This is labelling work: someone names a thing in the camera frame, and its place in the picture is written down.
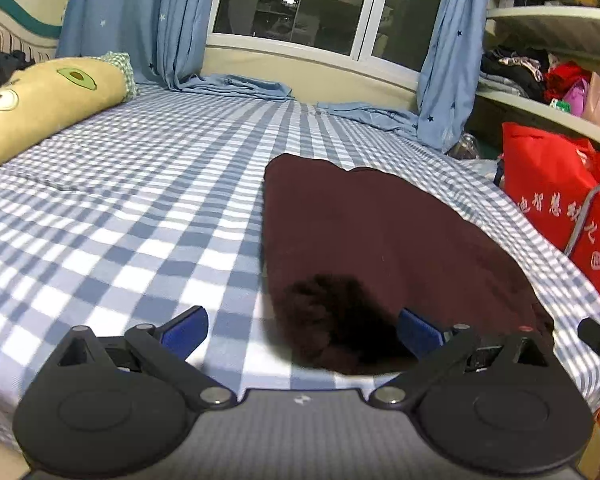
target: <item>window frame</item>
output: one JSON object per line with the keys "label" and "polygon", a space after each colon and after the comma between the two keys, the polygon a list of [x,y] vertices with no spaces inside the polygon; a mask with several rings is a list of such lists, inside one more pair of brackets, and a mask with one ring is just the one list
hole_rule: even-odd
{"label": "window frame", "polygon": [[384,0],[363,1],[349,56],[286,41],[213,32],[219,5],[220,0],[212,1],[207,47],[234,48],[310,61],[378,79],[413,92],[417,90],[420,72],[371,55],[380,26]]}

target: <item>blue and white gingham fabric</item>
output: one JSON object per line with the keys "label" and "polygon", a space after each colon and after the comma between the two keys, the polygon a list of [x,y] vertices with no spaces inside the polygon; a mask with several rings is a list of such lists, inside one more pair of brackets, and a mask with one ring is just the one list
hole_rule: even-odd
{"label": "blue and white gingham fabric", "polygon": [[480,226],[525,271],[555,318],[558,357],[600,405],[600,359],[576,335],[582,318],[600,322],[600,297],[493,184],[295,101],[157,88],[0,167],[0,395],[15,404],[72,325],[120,335],[194,304],[210,332],[189,361],[239,396],[249,387],[368,394],[385,381],[301,368],[278,335],[260,234],[264,169],[284,152],[396,174]]}

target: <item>folded brown garment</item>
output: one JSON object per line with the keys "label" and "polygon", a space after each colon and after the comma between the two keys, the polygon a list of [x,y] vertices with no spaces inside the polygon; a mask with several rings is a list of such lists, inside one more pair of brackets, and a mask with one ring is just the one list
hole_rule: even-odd
{"label": "folded brown garment", "polygon": [[408,308],[481,335],[554,320],[518,264],[478,227],[407,181],[284,154],[264,176],[264,257],[277,323],[296,357],[342,373],[404,353]]}

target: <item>floor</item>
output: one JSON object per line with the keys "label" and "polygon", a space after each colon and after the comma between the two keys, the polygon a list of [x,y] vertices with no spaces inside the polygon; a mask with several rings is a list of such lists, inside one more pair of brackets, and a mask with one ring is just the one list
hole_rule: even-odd
{"label": "floor", "polygon": [[[589,447],[580,462],[580,471],[589,480],[594,480],[600,464],[600,432],[598,427]],[[0,444],[0,480],[18,480],[28,471],[21,455]]]}

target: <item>gray bag handle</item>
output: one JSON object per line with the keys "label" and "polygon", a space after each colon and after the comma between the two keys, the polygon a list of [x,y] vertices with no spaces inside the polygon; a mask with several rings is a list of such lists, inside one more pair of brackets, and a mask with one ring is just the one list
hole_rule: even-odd
{"label": "gray bag handle", "polygon": [[567,244],[567,247],[564,250],[564,254],[566,254],[568,257],[571,257],[571,253],[573,253],[573,248],[576,246],[576,243],[578,242],[580,235],[582,234],[584,224],[587,221],[587,215],[589,214],[589,209],[591,208],[591,202],[598,193],[600,193],[600,184],[593,188],[591,191],[589,191],[589,194],[587,195],[584,204],[582,204],[582,209],[580,210],[580,214],[578,215],[578,221],[576,222],[576,225],[573,228],[573,233],[571,233],[569,243]]}

